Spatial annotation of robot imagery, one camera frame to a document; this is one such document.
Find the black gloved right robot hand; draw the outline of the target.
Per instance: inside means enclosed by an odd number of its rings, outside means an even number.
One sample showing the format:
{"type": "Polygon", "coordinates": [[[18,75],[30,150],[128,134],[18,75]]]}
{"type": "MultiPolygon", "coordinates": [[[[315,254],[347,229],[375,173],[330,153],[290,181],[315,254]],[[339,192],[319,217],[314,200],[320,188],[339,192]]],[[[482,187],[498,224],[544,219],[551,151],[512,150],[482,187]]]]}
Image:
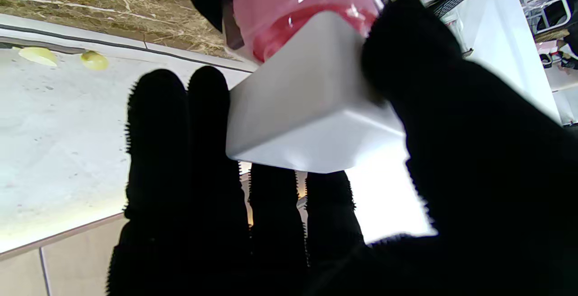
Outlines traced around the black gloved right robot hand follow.
{"type": "Polygon", "coordinates": [[[364,76],[406,132],[435,236],[366,244],[345,172],[252,165],[247,221],[225,154],[223,74],[142,76],[127,104],[128,222],[108,296],[575,296],[577,139],[483,66],[419,0],[390,2],[364,76]]]}

